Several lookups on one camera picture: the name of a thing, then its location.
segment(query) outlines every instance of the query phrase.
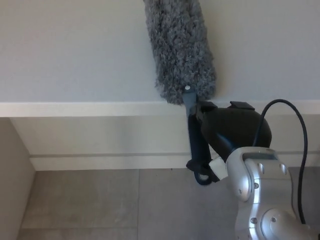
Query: gray tile floor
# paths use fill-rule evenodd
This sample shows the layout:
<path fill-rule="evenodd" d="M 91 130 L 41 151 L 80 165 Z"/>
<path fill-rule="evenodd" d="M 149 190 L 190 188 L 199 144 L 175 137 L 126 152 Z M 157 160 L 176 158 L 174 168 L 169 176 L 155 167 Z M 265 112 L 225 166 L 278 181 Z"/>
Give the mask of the gray tile floor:
<path fill-rule="evenodd" d="M 303 210 L 317 229 L 319 180 L 306 169 Z M 187 169 L 37 172 L 18 240 L 232 240 L 230 189 L 228 178 L 200 186 Z"/>

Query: gray wall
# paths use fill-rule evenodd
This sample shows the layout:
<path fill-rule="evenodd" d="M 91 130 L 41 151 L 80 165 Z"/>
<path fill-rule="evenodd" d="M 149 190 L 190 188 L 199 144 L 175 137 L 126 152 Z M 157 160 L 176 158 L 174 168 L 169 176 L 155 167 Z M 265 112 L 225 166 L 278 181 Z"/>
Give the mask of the gray wall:
<path fill-rule="evenodd" d="M 200 0 L 215 100 L 319 100 L 320 1 Z M 0 102 L 160 101 L 143 0 L 1 0 Z"/>
<path fill-rule="evenodd" d="M 17 238 L 35 170 L 8 118 L 0 118 L 0 239 Z"/>

